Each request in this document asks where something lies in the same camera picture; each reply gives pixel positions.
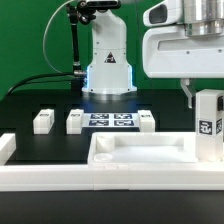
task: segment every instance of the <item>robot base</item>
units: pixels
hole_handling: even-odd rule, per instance
[[[130,92],[121,93],[121,94],[103,94],[103,93],[92,93],[92,92],[84,92],[83,97],[95,99],[95,100],[123,100],[123,99],[130,99],[135,98],[137,96],[137,91],[130,90]]]

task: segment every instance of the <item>green backdrop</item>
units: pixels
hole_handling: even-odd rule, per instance
[[[127,58],[133,66],[134,84],[139,88],[176,89],[177,79],[150,80],[144,73],[141,43],[147,27],[142,15],[159,0],[137,1],[137,5],[123,4],[114,11],[127,24]],[[1,0],[0,4],[0,99],[10,86],[33,75],[54,73],[42,53],[42,39],[48,20],[63,0]],[[91,26],[79,24],[80,59],[85,69],[92,58]],[[70,25],[65,11],[53,21],[47,39],[47,52],[52,64],[62,71],[72,70]],[[197,80],[197,89],[224,89],[224,80]],[[28,88],[70,88],[69,83],[36,84]]]

